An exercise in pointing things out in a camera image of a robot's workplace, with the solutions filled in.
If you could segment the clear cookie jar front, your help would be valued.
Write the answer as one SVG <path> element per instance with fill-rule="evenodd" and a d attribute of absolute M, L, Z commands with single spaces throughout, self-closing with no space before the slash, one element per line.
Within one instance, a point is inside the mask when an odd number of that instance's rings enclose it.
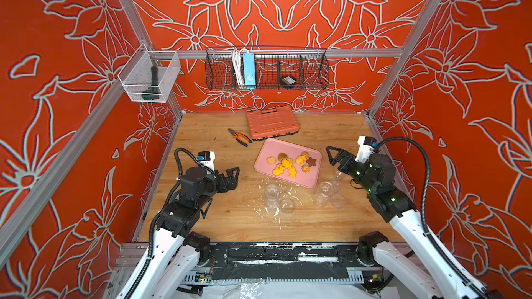
<path fill-rule="evenodd" d="M 266 209 L 278 208 L 280 201 L 280 188 L 277 185 L 269 184 L 264 191 L 264 204 Z"/>

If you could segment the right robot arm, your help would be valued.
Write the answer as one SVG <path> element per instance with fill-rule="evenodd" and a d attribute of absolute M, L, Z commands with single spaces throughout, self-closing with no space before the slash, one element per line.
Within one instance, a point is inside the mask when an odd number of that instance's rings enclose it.
<path fill-rule="evenodd" d="M 359 239 L 357 258 L 364 265 L 387 269 L 417 298 L 501 298 L 469 273 L 426 224 L 411 198 L 396 188 L 396 167 L 378 153 L 372 138 L 363 138 L 357 154 L 328 146 L 329 163 L 349 175 L 367 194 L 373 209 L 408 243 L 418 267 L 378 231 Z"/>

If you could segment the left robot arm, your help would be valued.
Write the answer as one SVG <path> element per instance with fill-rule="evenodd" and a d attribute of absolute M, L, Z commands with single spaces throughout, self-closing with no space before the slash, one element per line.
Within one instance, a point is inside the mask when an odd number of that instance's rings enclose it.
<path fill-rule="evenodd" d="M 150 224 L 148 248 L 117 298 L 171 298 L 198 264 L 210 258 L 208 237 L 192 231 L 205 218 L 214 195 L 238 187 L 240 169 L 219 173 L 192 167 L 178 177 L 178 192 Z"/>

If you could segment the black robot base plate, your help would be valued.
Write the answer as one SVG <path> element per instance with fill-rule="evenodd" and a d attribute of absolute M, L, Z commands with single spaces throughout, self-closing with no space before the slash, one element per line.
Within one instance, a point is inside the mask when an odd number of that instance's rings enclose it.
<path fill-rule="evenodd" d="M 210 259 L 195 267 L 183 285 L 214 286 L 245 282 L 315 282 L 358 285 L 380 278 L 384 268 L 364 266 L 356 243 L 219 242 Z"/>

